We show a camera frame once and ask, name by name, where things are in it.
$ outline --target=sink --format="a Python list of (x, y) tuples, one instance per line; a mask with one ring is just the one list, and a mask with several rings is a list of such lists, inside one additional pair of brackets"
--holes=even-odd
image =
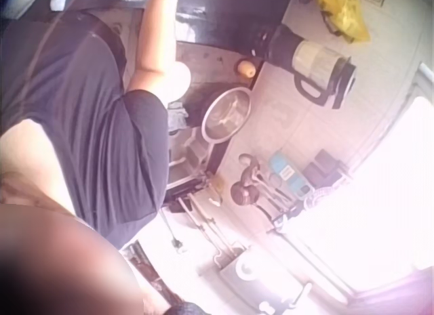
[(170, 135), (167, 190), (203, 175), (213, 148), (214, 145), (202, 137), (200, 127), (179, 130)]

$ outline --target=person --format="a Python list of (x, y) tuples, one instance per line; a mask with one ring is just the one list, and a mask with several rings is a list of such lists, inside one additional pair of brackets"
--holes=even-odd
[(23, 175), (3, 176), (0, 196), (1, 314), (205, 314), (191, 303), (171, 307), (112, 244)]
[(148, 0), (126, 88), (124, 47), (91, 14), (3, 31), (0, 287), (13, 313), (203, 314), (140, 290), (117, 251), (165, 194), (176, 5)]
[(177, 0), (148, 0), (124, 89), (119, 36), (91, 14), (12, 21), (1, 43), (1, 172), (121, 249), (160, 208)]

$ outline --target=kitchen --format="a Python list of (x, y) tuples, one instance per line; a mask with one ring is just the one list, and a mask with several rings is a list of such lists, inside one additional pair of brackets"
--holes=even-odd
[[(267, 15), (278, 1), (275, 14)], [(398, 137), (420, 139), (420, 135), (414, 134), (425, 134), (432, 125), (429, 113), (422, 122), (428, 127), (417, 127), (420, 124), (408, 121), (416, 113), (416, 105), (422, 107), (417, 116), (412, 117), (413, 121), (422, 120), (422, 116), (418, 117), (423, 114), (420, 111), (429, 111), (429, 104), (432, 104), (432, 84), (429, 85), (430, 78), (432, 81), (430, 70), (433, 69), (432, 0), (381, 0), (379, 4), (360, 0), (370, 34), (370, 41), (364, 43), (348, 43), (343, 37), (330, 33), (316, 0), (308, 3), (288, 1), (289, 5), (284, 0), (275, 0), (264, 3), (264, 7), (255, 1), (256, 5), (250, 6), (252, 10), (242, 11), (239, 15), (248, 16), (257, 11), (267, 19), (267, 16), (281, 14), (278, 22), (295, 34), (341, 56), (351, 57), (351, 64), (357, 71), (344, 102), (338, 109), (332, 108), (333, 100), (314, 103), (300, 93), (292, 73), (262, 63), (256, 56), (260, 51), (252, 51), (248, 45), (234, 47), (231, 39), (239, 29), (247, 27), (243, 18), (236, 22), (215, 22), (218, 14), (201, 9), (200, 0), (192, 7), (185, 5), (183, 11), (178, 11), (177, 37), (189, 44), (179, 45), (178, 59), (191, 71), (191, 87), (181, 101), (193, 120), (187, 119), (190, 127), (175, 131), (170, 137), (173, 143), (171, 170), (185, 161), (186, 157), (182, 155), (185, 151), (199, 146), (199, 149), (193, 149), (198, 153), (189, 159), (189, 167), (193, 164), (194, 167), (187, 168), (193, 170), (193, 174), (184, 176), (182, 171), (172, 172), (174, 181), (170, 184), (174, 185), (168, 188), (161, 217), (145, 227), (137, 243), (124, 253), (138, 268), (148, 262), (152, 264), (155, 272), (147, 279), (166, 299), (194, 302), (210, 314), (386, 314), (385, 310), (393, 314), (428, 314), (425, 303), (429, 301), (426, 291), (430, 284), (426, 274), (433, 264), (429, 258), (420, 261), (422, 265), (419, 266), (414, 265), (415, 259), (411, 257), (402, 257), (400, 262), (396, 260), (399, 259), (397, 255), (413, 252), (419, 255), (419, 250), (413, 251), (410, 247), (416, 241), (422, 241), (420, 237), (428, 237), (421, 249), (430, 251), (432, 223), (423, 222), (420, 233), (411, 226), (399, 233), (400, 228), (408, 225), (401, 215), (390, 232), (399, 234), (396, 237), (406, 242), (407, 249), (402, 247), (404, 244), (393, 245), (397, 238), (387, 233), (382, 236), (384, 244), (371, 249), (375, 237), (360, 232), (367, 228), (376, 232), (375, 226), (381, 229), (384, 226), (380, 220), (371, 222), (372, 219), (388, 219), (390, 213), (386, 208), (378, 212), (378, 217), (370, 217), (376, 211), (373, 210), (376, 205), (357, 204), (351, 197), (358, 193), (372, 198), (363, 200), (364, 203), (375, 201), (380, 193), (376, 191), (372, 196), (368, 193), (375, 189), (372, 187), (375, 183), (386, 192), (381, 197), (393, 201), (384, 204), (389, 208), (400, 199), (419, 202), (419, 216), (408, 216), (413, 226), (422, 219), (433, 219), (430, 217), (432, 209), (424, 208), (426, 203), (423, 202), (432, 201), (429, 193), (432, 175), (418, 175), (424, 178), (418, 179), (417, 183), (411, 180), (415, 174), (408, 169), (420, 170), (421, 167), (411, 164), (406, 157), (412, 155), (410, 152), (405, 154), (402, 145), (397, 146), (395, 141), (390, 143), (398, 129), (414, 126), (410, 134), (406, 133), (408, 137), (403, 132)], [(226, 8), (233, 11), (234, 7), (219, 6), (219, 9)], [(192, 54), (188, 45), (196, 44), (205, 45), (205, 48), (194, 47), (195, 54)], [(222, 52), (224, 49), (237, 52)], [(243, 55), (249, 53), (246, 54), (252, 63), (249, 70), (256, 69), (253, 79), (239, 76), (237, 63), (243, 58), (240, 51)], [(204, 70), (204, 66), (210, 64), (214, 66), (212, 80), (206, 73), (209, 71)], [(229, 141), (221, 143), (204, 142), (203, 131), (199, 129), (201, 119), (194, 119), (201, 115), (203, 97), (214, 91), (215, 83), (232, 87), (241, 85), (252, 90), (247, 121)], [(424, 102), (429, 104), (420, 103), (417, 100), (420, 96), (427, 98)], [(392, 147), (388, 151), (383, 149), (386, 143)], [(420, 147), (419, 141), (411, 143), (413, 147)], [(200, 154), (210, 151), (211, 156)], [(418, 158), (426, 161), (430, 151), (420, 151)], [(273, 167), (276, 163), (271, 161), (276, 153), (279, 153), (283, 168), (289, 172), (277, 181), (273, 180), (273, 173), (283, 170)], [(390, 177), (390, 172), (394, 171), (395, 177), (399, 178), (408, 171), (403, 175), (407, 181), (390, 181), (392, 184), (388, 186), (380, 180), (372, 180), (370, 169), (380, 169), (388, 158), (392, 165), (382, 172)], [(432, 167), (432, 163), (424, 164), (424, 167)], [(260, 188), (261, 196), (254, 201), (236, 203), (232, 188), (243, 180), (242, 174), (248, 175), (245, 180), (249, 184)], [(381, 174), (375, 177), (388, 178)], [(290, 178), (301, 182), (299, 187), (307, 187), (307, 191), (299, 195), (294, 193), (289, 182), (283, 183)], [(241, 193), (243, 197), (249, 194), (251, 192)], [(329, 195), (338, 197), (332, 200)], [(304, 203), (293, 205), (289, 200)], [(355, 205), (361, 206), (360, 213), (356, 212), (354, 217), (351, 210)], [(385, 246), (394, 248), (388, 250), (392, 257), (384, 252)], [(342, 250), (347, 251), (344, 256), (340, 254)], [(364, 253), (374, 254), (362, 262), (357, 261)], [(396, 267), (389, 265), (395, 261)], [(387, 268), (395, 271), (385, 274)], [(387, 301), (397, 298), (397, 295), (389, 295), (396, 289), (387, 286), (385, 291), (377, 291), (392, 282), (405, 281), (407, 276), (418, 277), (412, 279), (413, 286), (408, 286), (408, 282), (401, 283), (401, 286), (413, 289), (408, 295), (400, 291), (397, 294), (399, 303)], [(285, 306), (283, 309), (279, 309), (279, 302)]]
[[(345, 298), (342, 301), (342, 293), (336, 287), (330, 286), (316, 271), (303, 264), (302, 257), (291, 250), (276, 255), (279, 254), (276, 250), (283, 248), (281, 242), (271, 242), (267, 235), (273, 226), (261, 211), (236, 205), (230, 188), (239, 181), (245, 169), (238, 160), (243, 153), (254, 155), (260, 159), (261, 165), (267, 165), (269, 158), (280, 150), (297, 169), (304, 169), (315, 160), (318, 152), (325, 150), (346, 165), (349, 177), (353, 176), (396, 119), (419, 64), (423, 62), (432, 70), (430, 3), (424, 0), (384, 0), (383, 6), (378, 7), (361, 0), (361, 6), (371, 41), (348, 44), (342, 37), (329, 33), (316, 2), (304, 5), (291, 0), (283, 23), (306, 39), (351, 56), (352, 63), (357, 66), (357, 80), (352, 92), (339, 110), (317, 106), (298, 93), (290, 73), (266, 63), (253, 88), (251, 115), (230, 141), (212, 180), (214, 189), (195, 194), (201, 206), (216, 219), (232, 243), (262, 247), (262, 252), (273, 255), (281, 266), (283, 264), (286, 270), (296, 274), (300, 282), (310, 282), (313, 278), (316, 278), (315, 283), (323, 282), (323, 288), (314, 287), (308, 300), (292, 311), (298, 314), (352, 313), (330, 301), (330, 295), (334, 295), (335, 300), (340, 299), (340, 303), (345, 303)], [(222, 195), (220, 207), (215, 205), (218, 200), (216, 189)], [(177, 254), (170, 244), (172, 237), (166, 234), (165, 244), (167, 250), (172, 249), (172, 254), (164, 259), (183, 260), (170, 262), (169, 267), (157, 257), (152, 262), (172, 290), (211, 314), (259, 314), (246, 307), (245, 300), (240, 299), (233, 287), (228, 288), (219, 277), (218, 266), (212, 262), (216, 250), (194, 229), (190, 219), (184, 214), (166, 213), (177, 238), (187, 249), (185, 254)], [(163, 243), (152, 243), (145, 236), (139, 238), (139, 242), (153, 260), (152, 255), (156, 255), (155, 250), (161, 250)], [(287, 257), (300, 263), (288, 264), (285, 261)], [(329, 296), (324, 295), (324, 291), (328, 291)], [(359, 310), (354, 314), (376, 313)], [(396, 311), (394, 314), (419, 313)]]

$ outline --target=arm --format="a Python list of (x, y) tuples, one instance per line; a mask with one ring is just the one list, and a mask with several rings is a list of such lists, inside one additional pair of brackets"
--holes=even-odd
[(176, 57), (175, 16), (178, 0), (149, 0), (143, 13), (136, 69), (128, 91), (147, 90), (167, 105), (169, 73)]

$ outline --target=dark gray t-shirt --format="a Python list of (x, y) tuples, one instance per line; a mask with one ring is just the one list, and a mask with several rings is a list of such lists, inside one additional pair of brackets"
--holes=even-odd
[(123, 92), (115, 57), (92, 30), (12, 22), (1, 40), (1, 134), (24, 119), (52, 142), (77, 216), (121, 248), (163, 202), (167, 111)]

